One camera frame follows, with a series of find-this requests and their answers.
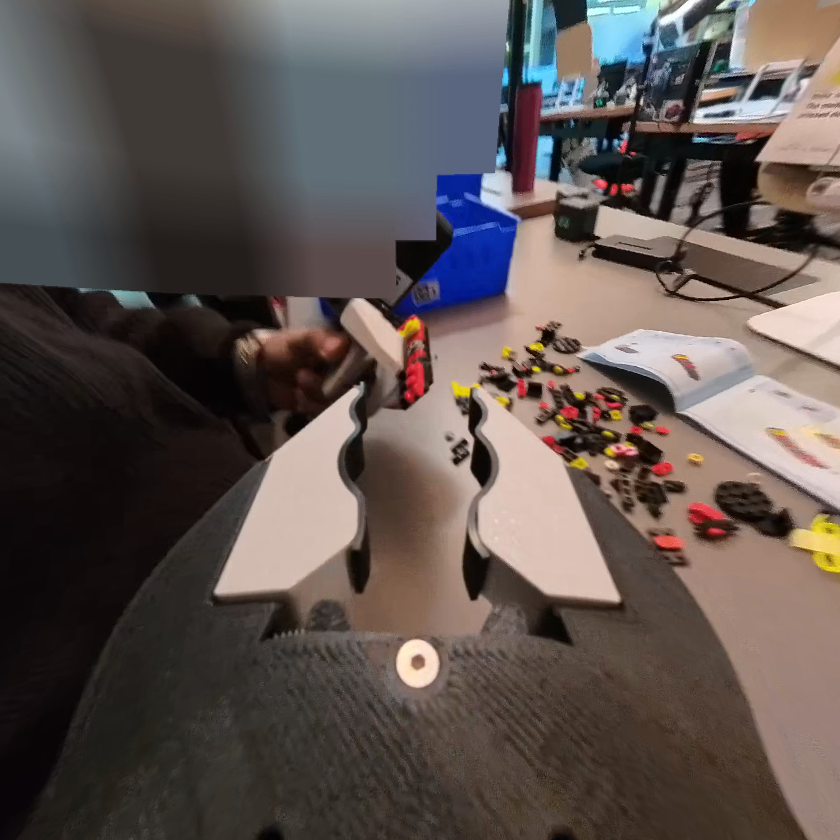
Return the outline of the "wooden background desk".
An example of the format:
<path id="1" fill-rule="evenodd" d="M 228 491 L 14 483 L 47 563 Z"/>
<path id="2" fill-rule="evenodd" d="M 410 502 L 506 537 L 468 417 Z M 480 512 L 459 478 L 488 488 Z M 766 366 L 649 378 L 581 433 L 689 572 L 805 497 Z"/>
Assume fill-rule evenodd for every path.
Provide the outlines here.
<path id="1" fill-rule="evenodd" d="M 540 115 L 539 135 L 551 138 L 553 147 L 549 180 L 557 182 L 564 167 L 563 140 L 602 140 L 629 130 L 633 106 L 544 110 Z M 642 138 L 644 174 L 640 202 L 647 209 L 655 194 L 658 167 L 667 165 L 658 209 L 653 215 L 669 221 L 683 183 L 689 161 L 722 162 L 749 154 L 753 143 L 765 139 L 781 125 L 781 119 L 724 122 L 655 122 L 641 121 L 634 137 Z"/>

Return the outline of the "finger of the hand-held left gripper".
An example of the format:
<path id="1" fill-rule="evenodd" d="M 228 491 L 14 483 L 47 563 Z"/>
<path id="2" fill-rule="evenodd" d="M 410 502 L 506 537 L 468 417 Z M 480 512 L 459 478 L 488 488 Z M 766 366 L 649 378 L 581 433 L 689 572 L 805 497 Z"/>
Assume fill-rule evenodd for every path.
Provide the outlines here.
<path id="1" fill-rule="evenodd" d="M 325 376 L 322 383 L 323 400 L 335 403 L 359 384 L 364 385 L 370 403 L 380 401 L 379 363 L 363 347 L 353 346 L 338 366 Z"/>
<path id="2" fill-rule="evenodd" d="M 340 325 L 383 370 L 394 375 L 403 371 L 404 338 L 373 303 L 363 298 L 347 300 L 340 314 Z"/>

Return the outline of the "maroon water bottle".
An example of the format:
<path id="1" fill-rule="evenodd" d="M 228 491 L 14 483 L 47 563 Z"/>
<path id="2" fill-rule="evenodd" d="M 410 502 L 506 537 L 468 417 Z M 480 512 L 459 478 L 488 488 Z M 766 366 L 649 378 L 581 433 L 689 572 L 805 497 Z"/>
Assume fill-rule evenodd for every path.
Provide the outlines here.
<path id="1" fill-rule="evenodd" d="M 542 86 L 539 82 L 518 87 L 511 121 L 512 153 L 510 158 L 511 190 L 530 193 L 536 177 L 539 145 Z"/>

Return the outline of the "person's black knit sweater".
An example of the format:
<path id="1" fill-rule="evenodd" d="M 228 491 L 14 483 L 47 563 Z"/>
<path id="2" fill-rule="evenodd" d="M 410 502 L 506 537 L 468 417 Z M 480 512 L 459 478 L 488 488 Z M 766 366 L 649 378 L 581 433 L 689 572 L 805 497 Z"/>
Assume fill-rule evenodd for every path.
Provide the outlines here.
<path id="1" fill-rule="evenodd" d="M 46 784 L 113 625 L 256 462 L 233 417 L 44 287 L 1 295 L 1 825 Z"/>

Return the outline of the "lego instruction booklet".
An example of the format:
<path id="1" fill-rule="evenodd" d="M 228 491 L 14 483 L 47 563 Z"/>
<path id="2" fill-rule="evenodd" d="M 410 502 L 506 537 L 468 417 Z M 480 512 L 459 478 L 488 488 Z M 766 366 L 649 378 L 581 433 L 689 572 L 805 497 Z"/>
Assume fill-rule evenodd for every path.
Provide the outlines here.
<path id="1" fill-rule="evenodd" d="M 638 329 L 579 357 L 662 385 L 678 416 L 838 509 L 838 408 L 756 374 L 739 342 Z"/>

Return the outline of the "silver wristwatch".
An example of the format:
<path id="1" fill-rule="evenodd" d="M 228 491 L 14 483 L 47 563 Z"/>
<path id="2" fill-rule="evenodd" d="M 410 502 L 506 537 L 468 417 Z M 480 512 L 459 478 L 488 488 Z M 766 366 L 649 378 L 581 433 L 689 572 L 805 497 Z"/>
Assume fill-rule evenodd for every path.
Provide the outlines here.
<path id="1" fill-rule="evenodd" d="M 266 342 L 277 335 L 276 329 L 253 329 L 237 337 L 232 351 L 236 366 L 247 370 L 257 365 L 265 351 Z"/>

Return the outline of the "blue plastic bin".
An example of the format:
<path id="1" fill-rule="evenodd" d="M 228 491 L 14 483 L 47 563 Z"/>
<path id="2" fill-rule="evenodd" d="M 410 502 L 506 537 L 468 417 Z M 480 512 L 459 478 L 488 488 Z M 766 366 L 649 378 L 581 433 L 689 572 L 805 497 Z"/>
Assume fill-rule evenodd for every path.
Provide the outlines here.
<path id="1" fill-rule="evenodd" d="M 395 307 L 403 318 L 502 296 L 520 219 L 481 200 L 482 175 L 439 175 L 437 210 L 453 240 Z"/>

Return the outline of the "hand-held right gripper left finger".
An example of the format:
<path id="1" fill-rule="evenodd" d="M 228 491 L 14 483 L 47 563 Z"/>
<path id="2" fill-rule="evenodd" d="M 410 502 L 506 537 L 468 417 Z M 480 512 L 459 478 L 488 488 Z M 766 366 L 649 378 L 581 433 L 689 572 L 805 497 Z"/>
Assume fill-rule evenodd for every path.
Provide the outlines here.
<path id="1" fill-rule="evenodd" d="M 213 588 L 219 605 L 280 608 L 283 629 L 339 608 L 351 622 L 371 574 L 366 389 L 356 385 L 268 458 Z"/>

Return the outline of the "cardboard box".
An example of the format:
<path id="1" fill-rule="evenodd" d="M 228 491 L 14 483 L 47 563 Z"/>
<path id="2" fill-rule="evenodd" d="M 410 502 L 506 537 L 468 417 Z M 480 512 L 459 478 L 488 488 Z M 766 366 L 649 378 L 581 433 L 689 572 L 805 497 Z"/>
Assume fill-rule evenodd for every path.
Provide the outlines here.
<path id="1" fill-rule="evenodd" d="M 839 214 L 839 43 L 758 157 L 769 204 L 808 216 Z"/>

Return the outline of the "person's left hand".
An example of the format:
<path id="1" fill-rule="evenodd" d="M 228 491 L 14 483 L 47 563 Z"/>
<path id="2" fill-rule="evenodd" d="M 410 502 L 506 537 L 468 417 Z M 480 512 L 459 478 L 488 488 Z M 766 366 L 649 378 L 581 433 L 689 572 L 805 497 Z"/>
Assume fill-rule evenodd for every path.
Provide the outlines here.
<path id="1" fill-rule="evenodd" d="M 329 404 L 323 395 L 327 374 L 350 348 L 349 338 L 330 329 L 261 331 L 260 362 L 269 408 L 316 416 Z"/>

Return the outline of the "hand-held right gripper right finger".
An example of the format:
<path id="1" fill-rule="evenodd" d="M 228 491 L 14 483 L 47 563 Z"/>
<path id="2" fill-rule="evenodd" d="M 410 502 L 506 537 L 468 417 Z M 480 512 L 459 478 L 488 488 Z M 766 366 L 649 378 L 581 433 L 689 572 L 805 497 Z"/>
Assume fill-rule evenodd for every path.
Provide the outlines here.
<path id="1" fill-rule="evenodd" d="M 469 504 L 462 574 L 472 601 L 521 610 L 536 630 L 559 607 L 623 606 L 562 457 L 488 392 L 469 397 Z"/>

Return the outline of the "person's left forearm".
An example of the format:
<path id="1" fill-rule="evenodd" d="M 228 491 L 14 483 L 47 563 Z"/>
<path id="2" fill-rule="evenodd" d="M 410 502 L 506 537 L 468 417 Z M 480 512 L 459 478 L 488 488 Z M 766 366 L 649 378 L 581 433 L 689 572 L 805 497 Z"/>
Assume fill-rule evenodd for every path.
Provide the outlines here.
<path id="1" fill-rule="evenodd" d="M 237 337 L 262 329 L 258 324 L 231 321 L 205 307 L 128 308 L 106 290 L 45 287 L 44 292 L 77 326 L 128 345 L 216 415 L 270 420 L 260 360 L 241 370 L 232 355 Z"/>

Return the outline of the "red black yellow lego assembly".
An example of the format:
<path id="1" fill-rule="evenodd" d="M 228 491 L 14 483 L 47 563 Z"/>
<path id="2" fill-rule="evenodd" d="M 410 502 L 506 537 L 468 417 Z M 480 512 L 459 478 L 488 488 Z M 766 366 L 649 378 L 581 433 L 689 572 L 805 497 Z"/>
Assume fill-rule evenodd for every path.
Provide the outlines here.
<path id="1" fill-rule="evenodd" d="M 396 404 L 406 410 L 416 405 L 434 383 L 433 355 L 427 326 L 418 316 L 405 320 L 398 333 L 403 339 L 404 361 L 396 380 Z"/>

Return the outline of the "black device with green lights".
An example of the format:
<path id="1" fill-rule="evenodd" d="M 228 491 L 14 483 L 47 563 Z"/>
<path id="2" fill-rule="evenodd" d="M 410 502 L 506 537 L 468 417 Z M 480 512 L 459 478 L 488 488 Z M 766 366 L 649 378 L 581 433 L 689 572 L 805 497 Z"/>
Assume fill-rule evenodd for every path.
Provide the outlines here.
<path id="1" fill-rule="evenodd" d="M 553 206 L 553 233 L 569 243 L 591 243 L 601 206 L 599 196 L 558 191 Z"/>

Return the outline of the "white flat board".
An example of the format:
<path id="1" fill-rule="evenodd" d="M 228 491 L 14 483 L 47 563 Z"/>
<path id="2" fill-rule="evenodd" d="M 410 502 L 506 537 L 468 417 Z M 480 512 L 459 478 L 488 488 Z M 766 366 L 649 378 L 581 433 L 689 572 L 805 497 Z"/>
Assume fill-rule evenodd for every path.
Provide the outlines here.
<path id="1" fill-rule="evenodd" d="M 748 329 L 765 339 L 839 368 L 839 292 L 756 315 Z"/>

